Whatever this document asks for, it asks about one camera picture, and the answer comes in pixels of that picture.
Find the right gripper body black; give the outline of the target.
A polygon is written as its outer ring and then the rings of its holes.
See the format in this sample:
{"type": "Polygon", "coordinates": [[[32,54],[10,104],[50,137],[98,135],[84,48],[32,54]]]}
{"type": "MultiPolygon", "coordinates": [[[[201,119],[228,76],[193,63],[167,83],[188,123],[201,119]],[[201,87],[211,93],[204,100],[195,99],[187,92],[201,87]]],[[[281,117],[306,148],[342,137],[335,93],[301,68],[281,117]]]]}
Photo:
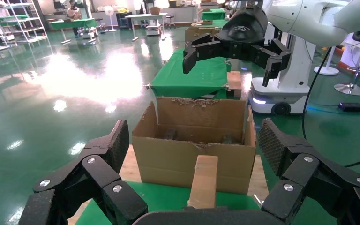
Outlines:
{"type": "Polygon", "coordinates": [[[264,46],[268,25],[266,13],[259,6],[238,9],[215,35],[220,42],[219,56],[253,60],[257,50],[264,46]]]}

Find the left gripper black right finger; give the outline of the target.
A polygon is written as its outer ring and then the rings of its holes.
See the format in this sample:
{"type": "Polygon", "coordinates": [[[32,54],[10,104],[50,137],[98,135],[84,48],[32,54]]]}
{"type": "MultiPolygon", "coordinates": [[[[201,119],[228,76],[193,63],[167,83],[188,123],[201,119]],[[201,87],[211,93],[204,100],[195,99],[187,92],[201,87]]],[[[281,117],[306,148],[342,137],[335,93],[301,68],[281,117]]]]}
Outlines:
{"type": "Polygon", "coordinates": [[[325,158],[306,139],[282,132],[269,118],[262,121],[258,142],[279,178],[263,211],[288,225],[311,198],[339,225],[360,225],[360,173],[325,158]]]}

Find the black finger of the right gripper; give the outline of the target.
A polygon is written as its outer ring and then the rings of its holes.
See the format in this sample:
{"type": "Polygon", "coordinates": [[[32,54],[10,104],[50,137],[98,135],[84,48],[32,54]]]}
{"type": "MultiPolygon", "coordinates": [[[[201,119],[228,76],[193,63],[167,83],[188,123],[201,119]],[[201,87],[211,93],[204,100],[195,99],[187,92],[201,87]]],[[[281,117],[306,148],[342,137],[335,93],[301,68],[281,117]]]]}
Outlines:
{"type": "Polygon", "coordinates": [[[216,35],[205,33],[185,42],[182,71],[188,74],[197,61],[215,57],[229,58],[228,47],[216,35]]]}
{"type": "Polygon", "coordinates": [[[288,67],[290,56],[290,50],[277,38],[269,40],[263,46],[252,45],[252,62],[265,69],[263,87],[267,87],[269,80],[278,78],[279,72],[288,67]]]}

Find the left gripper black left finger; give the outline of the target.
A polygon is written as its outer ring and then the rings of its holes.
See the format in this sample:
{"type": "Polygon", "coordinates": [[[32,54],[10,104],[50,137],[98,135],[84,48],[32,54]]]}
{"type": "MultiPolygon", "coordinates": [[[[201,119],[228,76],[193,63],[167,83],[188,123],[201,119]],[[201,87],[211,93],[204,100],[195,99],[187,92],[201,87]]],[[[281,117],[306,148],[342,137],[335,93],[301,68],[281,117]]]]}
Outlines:
{"type": "Polygon", "coordinates": [[[108,135],[88,141],[76,159],[34,184],[19,224],[66,225],[89,199],[111,224],[133,224],[148,206],[120,176],[128,148],[128,123],[118,120],[108,135]]]}

